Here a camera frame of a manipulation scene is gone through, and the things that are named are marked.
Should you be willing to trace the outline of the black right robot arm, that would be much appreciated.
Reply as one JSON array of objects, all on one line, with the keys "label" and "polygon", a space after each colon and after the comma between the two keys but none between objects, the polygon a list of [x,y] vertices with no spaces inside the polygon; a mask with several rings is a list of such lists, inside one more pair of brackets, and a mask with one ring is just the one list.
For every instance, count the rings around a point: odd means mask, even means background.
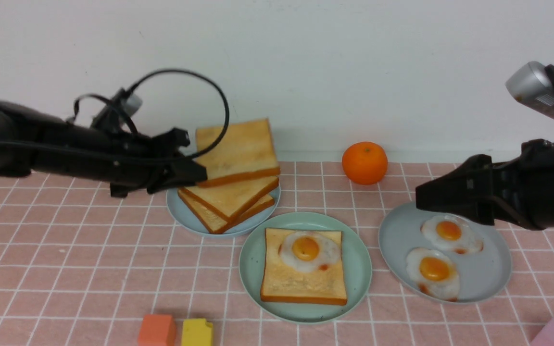
[{"label": "black right robot arm", "polygon": [[554,228],[554,143],[521,145],[510,161],[470,156],[455,170],[418,186],[419,210],[459,215],[481,225],[508,222],[527,230]]}]

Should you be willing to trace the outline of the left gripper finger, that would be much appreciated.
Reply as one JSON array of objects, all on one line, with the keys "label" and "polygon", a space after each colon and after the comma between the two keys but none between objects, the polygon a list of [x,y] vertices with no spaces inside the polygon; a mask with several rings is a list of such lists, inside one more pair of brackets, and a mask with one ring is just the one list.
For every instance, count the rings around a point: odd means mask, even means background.
[{"label": "left gripper finger", "polygon": [[160,149],[186,148],[190,145],[190,137],[184,129],[174,127],[170,131],[152,137],[151,142],[154,147]]},{"label": "left gripper finger", "polygon": [[172,188],[196,186],[206,180],[206,167],[195,161],[176,161],[154,169],[147,183],[147,193],[155,194]]}]

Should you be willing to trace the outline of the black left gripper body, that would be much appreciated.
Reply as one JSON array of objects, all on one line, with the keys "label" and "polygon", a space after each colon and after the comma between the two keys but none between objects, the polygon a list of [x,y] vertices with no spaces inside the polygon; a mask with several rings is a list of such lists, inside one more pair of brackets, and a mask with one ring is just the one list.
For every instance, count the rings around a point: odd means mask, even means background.
[{"label": "black left gripper body", "polygon": [[[152,145],[153,136],[124,136],[123,140],[116,142],[117,156],[130,156],[133,159],[160,159],[180,158],[182,153],[179,149],[160,149]],[[138,164],[129,162],[113,162],[110,167],[110,174],[106,181],[109,182],[110,196],[114,198],[126,198],[129,193],[138,190],[147,191],[154,169],[166,164]]]}]

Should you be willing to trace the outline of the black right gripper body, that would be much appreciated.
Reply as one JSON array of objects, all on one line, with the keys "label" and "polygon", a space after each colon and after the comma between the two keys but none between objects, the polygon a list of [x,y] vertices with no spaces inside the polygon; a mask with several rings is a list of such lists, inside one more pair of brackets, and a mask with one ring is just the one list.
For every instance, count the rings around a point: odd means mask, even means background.
[{"label": "black right gripper body", "polygon": [[496,220],[528,225],[519,197],[518,160],[492,162],[474,155],[455,170],[415,189],[418,210],[459,215],[480,225]]}]

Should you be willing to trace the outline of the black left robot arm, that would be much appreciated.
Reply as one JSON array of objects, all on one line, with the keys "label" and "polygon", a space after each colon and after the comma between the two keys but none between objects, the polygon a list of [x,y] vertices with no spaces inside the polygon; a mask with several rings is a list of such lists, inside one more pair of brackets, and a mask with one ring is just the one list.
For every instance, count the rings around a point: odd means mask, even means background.
[{"label": "black left robot arm", "polygon": [[206,168],[179,151],[188,144],[178,128],[151,137],[103,123],[83,127],[0,101],[0,177],[50,173],[108,183],[114,198],[154,194],[207,179]]}]

